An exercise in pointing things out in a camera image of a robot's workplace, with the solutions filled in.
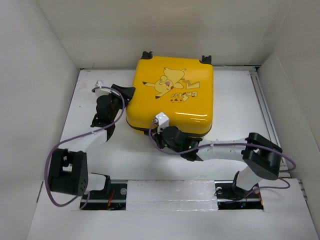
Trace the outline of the yellow hard-shell suitcase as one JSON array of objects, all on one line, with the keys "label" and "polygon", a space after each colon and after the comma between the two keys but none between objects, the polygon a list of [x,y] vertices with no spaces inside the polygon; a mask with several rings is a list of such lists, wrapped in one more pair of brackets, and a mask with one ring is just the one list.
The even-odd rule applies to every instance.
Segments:
[{"label": "yellow hard-shell suitcase", "polygon": [[212,128],[214,67],[211,55],[197,58],[156,56],[144,51],[137,63],[126,121],[137,131],[149,129],[159,113],[169,125],[193,137]]}]

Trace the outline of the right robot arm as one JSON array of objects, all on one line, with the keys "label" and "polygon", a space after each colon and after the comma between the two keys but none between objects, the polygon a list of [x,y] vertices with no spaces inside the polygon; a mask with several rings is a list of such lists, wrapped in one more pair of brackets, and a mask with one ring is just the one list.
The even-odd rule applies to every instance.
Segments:
[{"label": "right robot arm", "polygon": [[189,162],[230,160],[244,163],[246,167],[235,173],[231,185],[221,190],[233,201],[249,196],[262,180],[278,180],[284,157],[280,147],[255,132],[245,138],[219,141],[189,137],[176,126],[151,125],[148,137],[160,152],[166,153],[169,149],[169,155]]}]

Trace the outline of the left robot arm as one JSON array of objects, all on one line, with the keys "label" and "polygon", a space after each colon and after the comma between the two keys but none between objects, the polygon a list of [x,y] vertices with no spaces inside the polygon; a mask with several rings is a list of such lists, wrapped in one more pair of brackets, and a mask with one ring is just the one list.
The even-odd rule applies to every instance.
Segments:
[{"label": "left robot arm", "polygon": [[95,86],[98,95],[95,115],[90,129],[81,135],[58,143],[51,150],[46,162],[47,190],[72,196],[82,196],[88,190],[88,159],[100,145],[106,143],[114,133],[116,122],[124,114],[132,100],[135,87]]}]

